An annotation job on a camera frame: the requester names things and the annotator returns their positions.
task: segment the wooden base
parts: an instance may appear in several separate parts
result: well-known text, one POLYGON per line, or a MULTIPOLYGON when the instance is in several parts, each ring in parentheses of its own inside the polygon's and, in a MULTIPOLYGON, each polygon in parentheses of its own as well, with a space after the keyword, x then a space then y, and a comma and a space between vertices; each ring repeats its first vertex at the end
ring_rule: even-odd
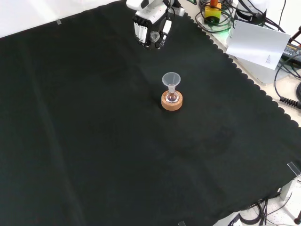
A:
POLYGON ((168 93, 168 91, 164 92, 161 96, 161 104, 168 111, 176 111, 176 110, 180 109, 180 107, 182 107, 183 96, 179 91, 176 91, 176 92, 179 95, 179 100, 175 103, 170 103, 165 100, 165 96, 168 93))

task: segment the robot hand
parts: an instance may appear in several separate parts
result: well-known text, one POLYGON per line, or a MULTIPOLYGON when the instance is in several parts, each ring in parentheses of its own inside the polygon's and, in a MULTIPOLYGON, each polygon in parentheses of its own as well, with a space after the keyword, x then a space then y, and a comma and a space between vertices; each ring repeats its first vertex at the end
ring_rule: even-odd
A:
POLYGON ((177 0, 127 0, 127 6, 137 10, 133 18, 136 39, 147 49, 162 48, 173 17, 185 13, 177 0))

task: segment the clear plastic funnel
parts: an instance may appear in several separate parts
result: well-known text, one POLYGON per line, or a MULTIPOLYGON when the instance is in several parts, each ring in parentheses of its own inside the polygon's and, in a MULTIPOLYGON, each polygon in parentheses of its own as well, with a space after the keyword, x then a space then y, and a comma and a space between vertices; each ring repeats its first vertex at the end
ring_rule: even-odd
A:
POLYGON ((179 95, 175 91, 175 87, 179 85, 181 81, 181 77, 174 72, 166 73, 163 78, 162 82, 164 85, 168 87, 168 93, 165 96, 165 100, 170 103, 175 103, 179 100, 179 95))

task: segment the cable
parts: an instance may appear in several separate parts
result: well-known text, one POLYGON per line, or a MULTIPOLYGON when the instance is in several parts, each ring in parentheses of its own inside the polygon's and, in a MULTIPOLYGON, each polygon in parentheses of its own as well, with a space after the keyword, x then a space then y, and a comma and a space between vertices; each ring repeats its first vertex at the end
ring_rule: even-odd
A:
POLYGON ((253 3, 250 0, 248 0, 248 2, 254 7, 254 9, 256 9, 259 12, 261 12, 261 14, 264 14, 261 10, 259 10, 258 8, 256 8, 255 5, 253 5, 253 3))
MULTIPOLYGON (((286 64, 286 63, 289 62, 291 59, 293 59, 293 58, 295 58, 295 57, 297 57, 297 56, 300 56, 300 55, 301 55, 301 53, 299 53, 299 54, 297 54, 297 55, 295 55, 295 56, 292 56, 292 57, 288 58, 288 59, 284 62, 284 64, 286 64)), ((301 109, 301 102, 300 102, 300 101, 295 101, 295 100, 291 100, 291 99, 282 97, 282 96, 278 93, 278 91, 277 91, 277 88, 276 88, 276 78, 277 78, 277 75, 278 75, 279 71, 280 71, 281 68, 284 66, 284 64, 283 64, 282 62, 280 62, 280 63, 281 63, 281 66, 279 67, 278 71, 276 72, 275 79, 274 79, 274 88, 275 88, 275 91, 276 91, 277 95, 280 97, 280 101, 281 101, 281 102, 283 102, 283 103, 285 103, 285 104, 287 104, 287 105, 290 105, 290 106, 292 106, 292 107, 297 107, 297 108, 301 109)))
POLYGON ((280 209, 282 209, 282 208, 288 203, 288 201, 290 201, 290 199, 291 199, 291 197, 292 197, 292 194, 293 194, 293 193, 291 193, 290 197, 286 200, 286 202, 283 204, 283 206, 281 206, 279 209, 277 209, 277 210, 275 210, 275 211, 273 211, 273 212, 267 214, 267 216, 270 215, 270 214, 272 214, 272 213, 277 212, 277 211, 280 210, 280 209))
POLYGON ((292 68, 292 70, 297 74, 297 76, 298 76, 299 78, 301 78, 301 76, 300 76, 299 73, 296 71, 295 67, 293 66, 293 63, 291 63, 291 68, 292 68))
POLYGON ((281 11, 281 15, 280 15, 280 19, 279 19, 279 27, 280 27, 281 18, 282 18, 282 14, 283 14, 283 11, 284 11, 284 8, 285 8, 285 5, 286 5, 286 0, 284 0, 284 5, 283 5, 282 11, 281 11))
POLYGON ((247 219, 244 219, 244 218, 241 216, 241 214, 239 214, 239 219, 240 219, 240 221, 241 221, 242 223, 244 223, 244 224, 246 224, 246 225, 255 225, 255 224, 257 224, 257 223, 260 221, 261 215, 262 215, 262 207, 261 207, 261 205, 260 205, 259 202, 257 202, 256 206, 257 206, 258 209, 259 209, 259 214, 258 214, 258 216, 257 216, 255 219, 253 219, 253 220, 247 220, 247 219))
POLYGON ((221 33, 221 32, 228 31, 231 28, 230 24, 232 24, 232 21, 233 21, 232 13, 234 11, 233 9, 232 9, 232 11, 230 11, 229 5, 228 5, 229 2, 230 2, 230 0, 224 0, 224 2, 222 3, 222 6, 224 6, 225 9, 222 9, 222 8, 218 8, 218 7, 215 7, 215 6, 211 6, 209 3, 204 3, 203 0, 200 0, 200 2, 199 2, 200 12, 198 14, 196 14, 196 17, 195 17, 195 20, 196 20, 197 24, 199 25, 199 27, 202 28, 204 31, 206 31, 208 33, 221 33), (226 19, 224 19, 223 21, 218 22, 218 23, 212 23, 211 21, 208 21, 205 18, 205 16, 203 15, 203 11, 205 10, 206 6, 210 6, 212 8, 216 8, 216 9, 220 10, 222 12, 222 15, 227 16, 226 19), (228 25, 228 27, 226 29, 221 29, 221 30, 218 30, 218 31, 210 31, 198 21, 198 15, 201 15, 203 17, 204 21, 208 22, 211 26, 222 27, 222 26, 228 25))

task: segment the black cloth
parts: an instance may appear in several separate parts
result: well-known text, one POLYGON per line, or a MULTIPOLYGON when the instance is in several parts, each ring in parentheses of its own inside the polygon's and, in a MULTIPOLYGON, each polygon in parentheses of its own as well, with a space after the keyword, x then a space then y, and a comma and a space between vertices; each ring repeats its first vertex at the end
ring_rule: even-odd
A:
POLYGON ((187 15, 158 51, 133 15, 112 3, 0 40, 1 225, 212 226, 293 179, 297 123, 187 15))

